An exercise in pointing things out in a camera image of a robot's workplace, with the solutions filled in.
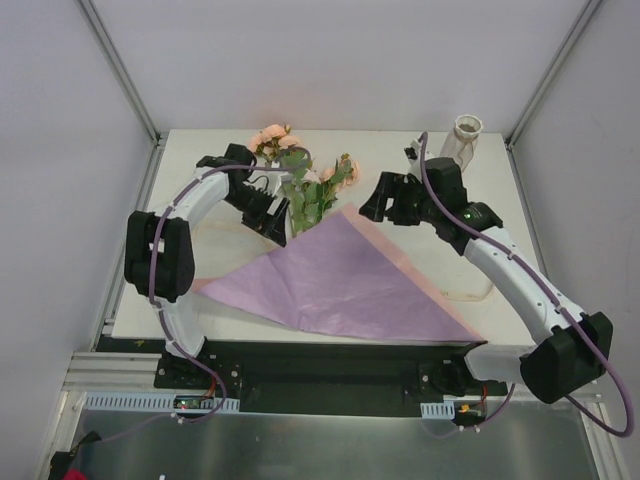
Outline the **pink flower stem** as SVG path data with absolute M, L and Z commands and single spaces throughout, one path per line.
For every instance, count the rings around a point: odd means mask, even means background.
M 293 236 L 306 232 L 335 206 L 338 193 L 352 186 L 359 177 L 359 164 L 348 153 L 336 159 L 332 167 L 319 173 L 307 169 L 296 174 L 285 195 L 290 201 L 289 216 Z
M 311 169 L 313 165 L 310 152 L 292 134 L 292 127 L 289 125 L 272 124 L 265 127 L 251 137 L 248 149 L 256 157 L 263 159 L 267 166 L 273 161 L 280 161 L 285 166 L 296 168 L 292 181 L 282 187 L 281 193 L 285 197 L 285 191 L 292 184 L 294 176 Z

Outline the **purple pink wrapping paper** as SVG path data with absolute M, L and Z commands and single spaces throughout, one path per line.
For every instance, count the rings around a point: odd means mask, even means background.
M 426 343 L 484 340 L 353 205 L 234 271 L 196 280 L 194 291 L 307 333 Z

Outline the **cream printed ribbon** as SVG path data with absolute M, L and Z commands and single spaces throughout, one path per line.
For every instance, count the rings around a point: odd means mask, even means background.
M 363 218 L 358 228 L 371 240 L 390 241 L 452 302 L 480 302 L 493 289 L 493 284 L 439 239 L 429 225 L 402 227 Z M 198 280 L 220 277 L 276 248 L 250 229 L 222 220 L 206 220 L 197 226 L 193 244 Z

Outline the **white ribbed ceramic vase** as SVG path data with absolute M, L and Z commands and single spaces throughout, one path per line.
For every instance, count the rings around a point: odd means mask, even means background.
M 458 116 L 441 147 L 439 156 L 453 159 L 464 172 L 475 155 L 483 128 L 483 122 L 475 115 Z

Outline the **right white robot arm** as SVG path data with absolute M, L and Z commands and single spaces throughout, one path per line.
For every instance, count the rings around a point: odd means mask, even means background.
M 476 266 L 498 289 L 528 330 L 532 348 L 477 347 L 450 369 L 452 387 L 473 394 L 486 379 L 520 383 L 552 404 L 603 376 L 613 325 L 588 314 L 524 257 L 500 217 L 471 202 L 451 158 L 419 160 L 406 149 L 406 174 L 384 171 L 360 215 L 398 226 L 432 225 L 436 235 Z

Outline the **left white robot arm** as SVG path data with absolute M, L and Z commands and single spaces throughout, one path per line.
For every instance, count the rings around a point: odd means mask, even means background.
M 241 213 L 241 224 L 267 240 L 286 244 L 289 201 L 269 186 L 250 182 L 267 172 L 245 146 L 229 144 L 222 156 L 204 156 L 191 178 L 164 206 L 136 210 L 127 221 L 124 277 L 147 299 L 165 337 L 166 351 L 178 358 L 176 375 L 188 388 L 204 387 L 210 363 L 198 356 L 206 337 L 194 313 L 190 291 L 195 279 L 192 230 L 217 204 Z

